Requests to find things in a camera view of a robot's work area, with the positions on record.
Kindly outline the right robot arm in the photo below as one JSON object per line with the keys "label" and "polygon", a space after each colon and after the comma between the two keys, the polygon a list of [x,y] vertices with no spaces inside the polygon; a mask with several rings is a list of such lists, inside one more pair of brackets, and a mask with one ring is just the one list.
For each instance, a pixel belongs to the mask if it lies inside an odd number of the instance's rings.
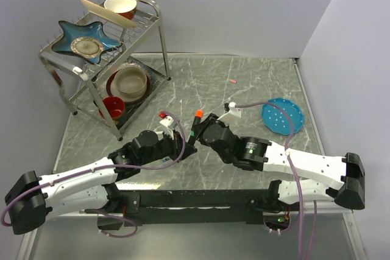
{"label": "right robot arm", "polygon": [[323,156],[287,149],[266,139],[235,135],[224,122],[211,114],[193,126],[196,141],[213,149],[223,163],[247,171],[279,172],[300,179],[272,182],[266,196],[268,206],[280,210],[299,201],[329,201],[346,209],[365,208],[365,170],[361,158]]}

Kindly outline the black orange-tipped highlighter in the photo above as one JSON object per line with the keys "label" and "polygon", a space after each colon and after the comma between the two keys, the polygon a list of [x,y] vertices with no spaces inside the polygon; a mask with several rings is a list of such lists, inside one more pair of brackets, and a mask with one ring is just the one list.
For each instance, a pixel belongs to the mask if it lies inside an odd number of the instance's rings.
{"label": "black orange-tipped highlighter", "polygon": [[199,124],[202,120],[202,117],[199,118],[199,117],[196,117],[196,114],[194,116],[194,119],[193,119],[193,123],[192,123],[192,126],[191,126],[191,131],[194,130],[194,127]]}

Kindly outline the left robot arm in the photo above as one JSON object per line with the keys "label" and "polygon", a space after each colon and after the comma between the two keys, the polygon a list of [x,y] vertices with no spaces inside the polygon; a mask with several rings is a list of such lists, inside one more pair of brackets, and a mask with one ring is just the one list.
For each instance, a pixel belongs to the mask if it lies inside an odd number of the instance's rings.
{"label": "left robot arm", "polygon": [[121,205],[116,182],[151,169],[149,163],[160,159],[169,158],[173,164],[178,163],[196,153],[194,143],[193,136],[185,141],[177,131],[172,135],[158,135],[145,130],[131,142],[86,166],[52,175],[26,172],[5,196],[1,225],[20,235],[74,211],[92,209],[100,214],[112,213]]}

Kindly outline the black green-tipped highlighter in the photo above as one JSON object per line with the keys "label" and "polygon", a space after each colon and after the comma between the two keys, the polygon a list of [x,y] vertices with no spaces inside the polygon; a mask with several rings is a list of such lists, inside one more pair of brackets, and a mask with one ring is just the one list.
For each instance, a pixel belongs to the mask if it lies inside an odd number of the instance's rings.
{"label": "black green-tipped highlighter", "polygon": [[196,134],[195,134],[194,130],[192,130],[191,133],[190,133],[190,137],[189,137],[189,139],[187,141],[187,144],[191,145],[191,146],[194,146],[195,142],[196,142]]}

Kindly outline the orange highlighter cap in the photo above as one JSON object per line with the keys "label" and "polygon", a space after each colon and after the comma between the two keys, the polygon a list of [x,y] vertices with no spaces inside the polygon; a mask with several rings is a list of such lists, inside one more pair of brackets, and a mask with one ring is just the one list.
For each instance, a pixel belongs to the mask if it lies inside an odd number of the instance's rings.
{"label": "orange highlighter cap", "polygon": [[197,110],[196,117],[201,118],[202,116],[203,116],[203,111],[202,110]]}

